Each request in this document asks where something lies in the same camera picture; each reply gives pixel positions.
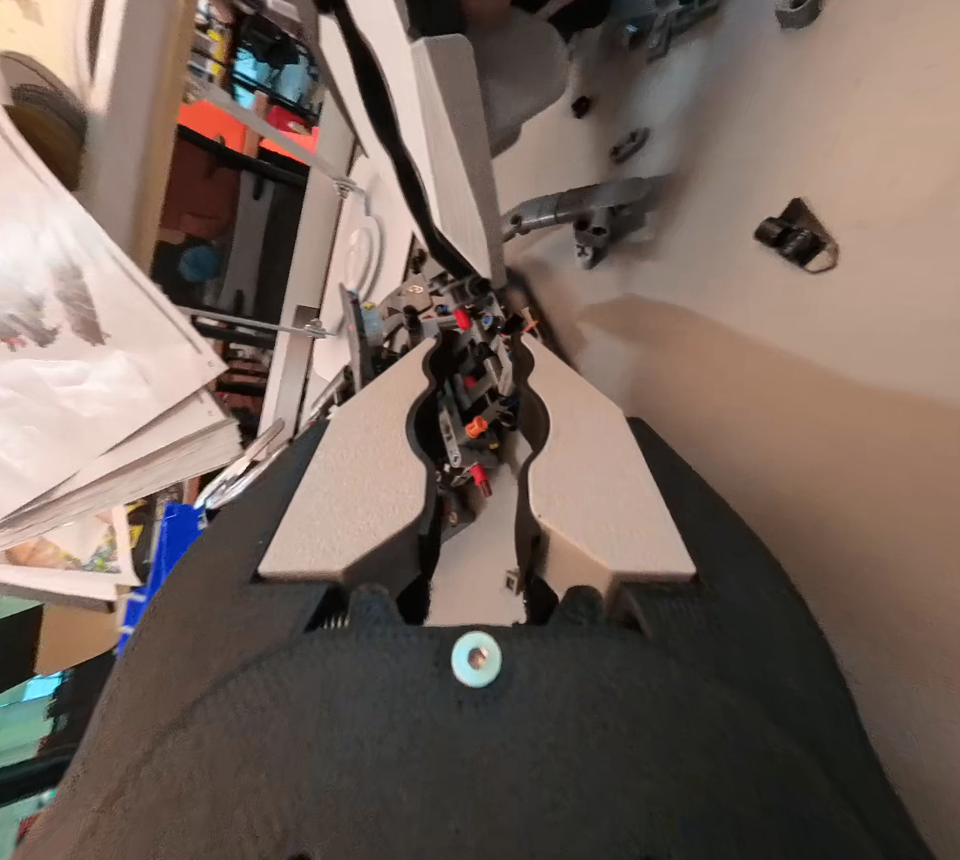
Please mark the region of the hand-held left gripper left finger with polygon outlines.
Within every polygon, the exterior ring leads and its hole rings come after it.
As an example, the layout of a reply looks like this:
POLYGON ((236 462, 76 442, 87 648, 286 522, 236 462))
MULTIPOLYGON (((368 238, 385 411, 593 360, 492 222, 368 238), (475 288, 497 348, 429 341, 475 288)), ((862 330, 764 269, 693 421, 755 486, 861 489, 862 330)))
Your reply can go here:
POLYGON ((428 584, 440 552, 436 464, 416 420, 436 388, 426 338, 336 410, 261 559, 268 581, 428 584))

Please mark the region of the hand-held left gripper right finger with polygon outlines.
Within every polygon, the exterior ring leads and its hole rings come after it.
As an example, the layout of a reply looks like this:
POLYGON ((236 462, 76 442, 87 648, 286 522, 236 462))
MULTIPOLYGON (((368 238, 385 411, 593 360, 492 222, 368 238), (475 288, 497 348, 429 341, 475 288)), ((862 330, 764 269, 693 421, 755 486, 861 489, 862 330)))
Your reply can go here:
POLYGON ((694 561, 618 406, 529 334, 511 348, 518 430, 514 549, 524 595, 686 582, 694 561))

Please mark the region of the grey black lego car model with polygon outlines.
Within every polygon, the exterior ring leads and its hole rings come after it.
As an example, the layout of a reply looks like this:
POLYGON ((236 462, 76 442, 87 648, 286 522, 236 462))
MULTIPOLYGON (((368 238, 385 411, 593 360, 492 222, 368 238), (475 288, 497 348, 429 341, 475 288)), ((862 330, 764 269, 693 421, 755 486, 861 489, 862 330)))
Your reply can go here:
POLYGON ((469 488, 489 490, 498 448, 517 428, 520 400, 511 338, 526 333, 551 339, 541 330, 537 307, 514 303, 530 298, 525 281, 510 274, 507 288, 495 291, 478 276, 457 281, 446 273, 431 278, 414 273, 378 304, 361 300, 345 285, 339 292, 345 364, 320 392, 307 395, 294 427, 277 418, 262 450, 243 458, 238 471, 223 471, 210 482, 195 503, 202 528, 264 475, 295 436, 330 419, 428 338, 438 339, 440 353, 431 404, 438 411, 441 445, 430 446, 428 453, 438 467, 441 539, 474 521, 466 502, 469 488))

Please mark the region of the curved grey lego arch assembly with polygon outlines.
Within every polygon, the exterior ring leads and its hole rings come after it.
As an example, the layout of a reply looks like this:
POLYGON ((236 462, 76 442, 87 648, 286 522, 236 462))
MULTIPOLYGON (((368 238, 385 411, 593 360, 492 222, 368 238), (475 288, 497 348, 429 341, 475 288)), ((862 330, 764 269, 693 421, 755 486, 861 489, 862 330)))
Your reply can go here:
POLYGON ((666 189, 666 178, 628 177, 528 199, 502 218, 502 241, 566 227, 579 266, 593 269, 623 237, 641 229, 666 189))

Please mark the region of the lego instruction booklet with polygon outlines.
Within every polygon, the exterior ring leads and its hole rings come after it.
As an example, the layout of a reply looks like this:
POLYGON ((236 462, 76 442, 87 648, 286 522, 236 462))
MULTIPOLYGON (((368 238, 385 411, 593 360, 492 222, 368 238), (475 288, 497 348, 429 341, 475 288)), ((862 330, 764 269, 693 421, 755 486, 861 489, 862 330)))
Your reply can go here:
POLYGON ((229 464, 208 341, 2 112, 2 548, 229 464))

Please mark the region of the black lego wedge piece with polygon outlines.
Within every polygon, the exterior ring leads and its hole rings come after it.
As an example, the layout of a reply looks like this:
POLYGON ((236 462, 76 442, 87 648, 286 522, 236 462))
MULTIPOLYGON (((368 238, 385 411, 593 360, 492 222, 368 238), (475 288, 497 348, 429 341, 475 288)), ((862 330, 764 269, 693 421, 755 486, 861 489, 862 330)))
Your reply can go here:
POLYGON ((802 197, 792 198, 777 216, 764 218, 752 238, 811 275, 830 272, 839 264, 839 243, 802 197))

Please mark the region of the orange storage bin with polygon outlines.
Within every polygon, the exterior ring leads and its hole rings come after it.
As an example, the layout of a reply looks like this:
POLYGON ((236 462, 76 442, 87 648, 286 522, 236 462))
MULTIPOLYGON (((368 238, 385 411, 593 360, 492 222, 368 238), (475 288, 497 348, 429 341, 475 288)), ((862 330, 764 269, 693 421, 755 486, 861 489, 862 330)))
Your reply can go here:
MULTIPOLYGON (((272 104, 267 111, 267 122, 271 128, 286 138, 289 145, 296 145, 310 153, 316 151, 319 134, 318 125, 310 124, 304 117, 286 107, 272 104)), ((303 156, 294 154, 286 147, 279 145, 275 140, 266 136, 260 139, 259 148, 302 163, 306 162, 303 156)))
POLYGON ((178 107, 176 129, 184 140, 201 137, 247 155, 246 125, 207 100, 182 102, 178 107))

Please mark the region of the grey desk leg panel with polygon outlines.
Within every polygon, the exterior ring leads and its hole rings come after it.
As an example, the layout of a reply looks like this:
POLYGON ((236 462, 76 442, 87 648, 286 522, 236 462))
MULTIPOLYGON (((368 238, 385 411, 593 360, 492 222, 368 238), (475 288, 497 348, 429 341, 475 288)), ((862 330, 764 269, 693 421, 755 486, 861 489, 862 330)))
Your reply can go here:
MULTIPOLYGON (((346 175, 353 153, 353 130, 337 102, 327 98, 318 120, 316 154, 334 172, 346 175)), ((299 217, 280 325, 304 329, 310 321, 319 318, 340 211, 341 197, 336 186, 312 167, 299 217)), ((277 442, 287 442, 297 434, 310 381, 314 343, 304 332, 277 333, 260 420, 261 432, 282 421, 277 442)))

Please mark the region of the blue plastic bin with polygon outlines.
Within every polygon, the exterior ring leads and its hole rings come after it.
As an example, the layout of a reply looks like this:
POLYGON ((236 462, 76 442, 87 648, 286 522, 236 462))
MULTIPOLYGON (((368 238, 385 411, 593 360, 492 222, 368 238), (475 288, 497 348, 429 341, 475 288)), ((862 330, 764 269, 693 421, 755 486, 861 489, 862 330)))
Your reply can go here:
POLYGON ((207 524, 207 512, 203 506, 174 503, 165 506, 148 580, 145 585, 130 592, 126 598, 123 623, 119 627, 119 639, 115 648, 116 657, 122 655, 150 601, 207 524))

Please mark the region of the colourful printed leaflet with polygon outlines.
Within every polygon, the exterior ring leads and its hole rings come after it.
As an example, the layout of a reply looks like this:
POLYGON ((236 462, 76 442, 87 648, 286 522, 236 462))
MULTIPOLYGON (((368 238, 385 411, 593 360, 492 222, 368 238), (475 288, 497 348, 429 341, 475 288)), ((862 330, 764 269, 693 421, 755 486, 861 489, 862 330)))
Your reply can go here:
POLYGON ((108 607, 143 585, 134 565, 142 529, 126 506, 47 530, 2 550, 3 595, 108 607))

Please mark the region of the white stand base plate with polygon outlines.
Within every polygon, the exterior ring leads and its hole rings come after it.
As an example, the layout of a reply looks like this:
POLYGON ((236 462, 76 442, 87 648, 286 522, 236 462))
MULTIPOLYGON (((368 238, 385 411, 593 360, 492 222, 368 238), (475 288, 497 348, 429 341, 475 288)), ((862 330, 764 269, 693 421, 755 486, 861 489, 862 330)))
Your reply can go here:
POLYGON ((402 195, 369 158, 359 155, 349 176, 368 193, 370 214, 357 194, 342 203, 319 307, 327 336, 313 352, 314 374, 325 381, 349 359, 340 287, 352 290, 361 304, 378 304, 402 283, 415 231, 402 195))

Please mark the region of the beige shelf post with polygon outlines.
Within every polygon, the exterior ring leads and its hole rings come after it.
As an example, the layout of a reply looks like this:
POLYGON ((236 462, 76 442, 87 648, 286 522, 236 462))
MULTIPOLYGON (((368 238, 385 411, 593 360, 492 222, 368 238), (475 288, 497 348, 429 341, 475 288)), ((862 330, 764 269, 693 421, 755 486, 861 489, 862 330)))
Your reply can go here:
POLYGON ((76 71, 86 111, 78 200, 150 270, 186 87, 197 0, 88 0, 76 71))

